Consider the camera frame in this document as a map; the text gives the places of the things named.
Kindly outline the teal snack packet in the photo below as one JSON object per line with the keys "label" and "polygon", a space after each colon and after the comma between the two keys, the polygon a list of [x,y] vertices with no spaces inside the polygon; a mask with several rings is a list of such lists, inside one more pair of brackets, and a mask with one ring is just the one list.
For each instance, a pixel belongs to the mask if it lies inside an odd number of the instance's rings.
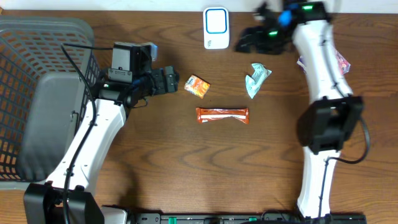
{"label": "teal snack packet", "polygon": [[246,75],[245,82],[246,82],[246,91],[249,97],[253,99],[260,90],[266,78],[268,78],[271,75],[272,71],[268,70],[261,63],[252,63],[251,65],[254,70],[254,73],[251,76]]}

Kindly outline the purple snack bag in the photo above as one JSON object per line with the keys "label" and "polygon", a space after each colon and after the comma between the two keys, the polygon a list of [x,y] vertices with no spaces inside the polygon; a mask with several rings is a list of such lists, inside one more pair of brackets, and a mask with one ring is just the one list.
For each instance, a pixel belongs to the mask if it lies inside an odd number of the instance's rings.
{"label": "purple snack bag", "polygon": [[[340,68],[340,72],[342,75],[349,72],[351,64],[339,53],[339,51],[335,50],[336,59],[338,61],[338,65]],[[304,73],[306,73],[306,66],[304,62],[304,57],[300,56],[297,60],[297,65],[301,67]]]}

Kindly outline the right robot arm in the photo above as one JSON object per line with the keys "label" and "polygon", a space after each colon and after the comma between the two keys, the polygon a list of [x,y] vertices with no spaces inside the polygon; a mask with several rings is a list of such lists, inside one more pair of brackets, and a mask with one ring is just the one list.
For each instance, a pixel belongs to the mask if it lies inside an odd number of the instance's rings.
{"label": "right robot arm", "polygon": [[262,3],[254,15],[262,22],[243,30],[235,50],[280,55],[292,44],[303,57],[309,106],[297,120],[296,132],[303,147],[303,179],[296,202],[302,223],[349,223],[355,218],[334,216],[330,190],[337,162],[358,164],[370,147],[369,131],[363,155],[356,160],[340,157],[344,143],[357,123],[363,123],[363,99],[355,96],[339,67],[333,36],[333,17],[322,1],[284,1],[280,14]]}

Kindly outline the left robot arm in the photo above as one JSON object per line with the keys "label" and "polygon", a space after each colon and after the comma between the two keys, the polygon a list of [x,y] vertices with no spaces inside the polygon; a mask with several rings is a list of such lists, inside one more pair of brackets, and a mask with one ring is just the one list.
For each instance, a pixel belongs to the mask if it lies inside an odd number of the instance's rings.
{"label": "left robot arm", "polygon": [[117,205],[100,207],[94,193],[99,171],[131,109],[150,96],[175,93],[179,75],[172,66],[152,68],[158,47],[116,42],[112,65],[88,89],[85,113],[66,154],[43,184],[24,193],[28,223],[132,223],[134,215]]}

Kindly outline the orange snack bar wrapper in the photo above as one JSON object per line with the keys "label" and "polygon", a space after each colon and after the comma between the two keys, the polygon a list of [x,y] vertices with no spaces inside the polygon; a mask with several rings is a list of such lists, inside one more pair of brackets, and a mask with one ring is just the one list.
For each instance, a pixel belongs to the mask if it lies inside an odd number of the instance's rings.
{"label": "orange snack bar wrapper", "polygon": [[249,110],[243,109],[208,109],[208,108],[196,108],[197,121],[199,123],[206,123],[209,121],[215,121],[225,118],[234,118],[244,124],[249,123]]}

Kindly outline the orange tissue pack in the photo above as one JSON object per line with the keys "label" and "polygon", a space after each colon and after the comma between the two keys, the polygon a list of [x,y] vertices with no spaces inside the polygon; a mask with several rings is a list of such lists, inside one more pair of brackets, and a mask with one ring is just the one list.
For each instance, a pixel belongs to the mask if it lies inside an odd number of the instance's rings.
{"label": "orange tissue pack", "polygon": [[203,99],[210,89],[210,84],[195,75],[191,75],[185,82],[184,89]]}

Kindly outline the white barcode scanner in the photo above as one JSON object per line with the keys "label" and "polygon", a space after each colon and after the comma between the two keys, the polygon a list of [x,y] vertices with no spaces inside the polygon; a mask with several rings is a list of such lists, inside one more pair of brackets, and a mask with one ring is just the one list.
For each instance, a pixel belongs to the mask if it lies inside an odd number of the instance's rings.
{"label": "white barcode scanner", "polygon": [[229,11],[225,7],[208,7],[203,11],[204,47],[208,50],[229,47]]}

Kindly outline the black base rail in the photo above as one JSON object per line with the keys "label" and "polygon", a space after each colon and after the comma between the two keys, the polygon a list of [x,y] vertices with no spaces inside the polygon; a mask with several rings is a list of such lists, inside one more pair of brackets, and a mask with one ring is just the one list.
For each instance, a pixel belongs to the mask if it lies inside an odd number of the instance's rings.
{"label": "black base rail", "polygon": [[329,215],[322,219],[304,219],[288,213],[267,212],[262,215],[161,215],[159,213],[122,212],[120,215],[104,216],[105,224],[256,224],[256,223],[331,223],[331,224],[367,224],[364,215]]}

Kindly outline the grey plastic shopping basket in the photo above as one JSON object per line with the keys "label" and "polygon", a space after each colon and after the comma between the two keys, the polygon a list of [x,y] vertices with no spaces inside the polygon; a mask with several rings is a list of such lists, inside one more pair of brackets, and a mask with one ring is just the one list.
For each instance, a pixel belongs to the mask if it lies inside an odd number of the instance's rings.
{"label": "grey plastic shopping basket", "polygon": [[100,69],[83,20],[1,17],[1,189],[43,183],[83,120]]}

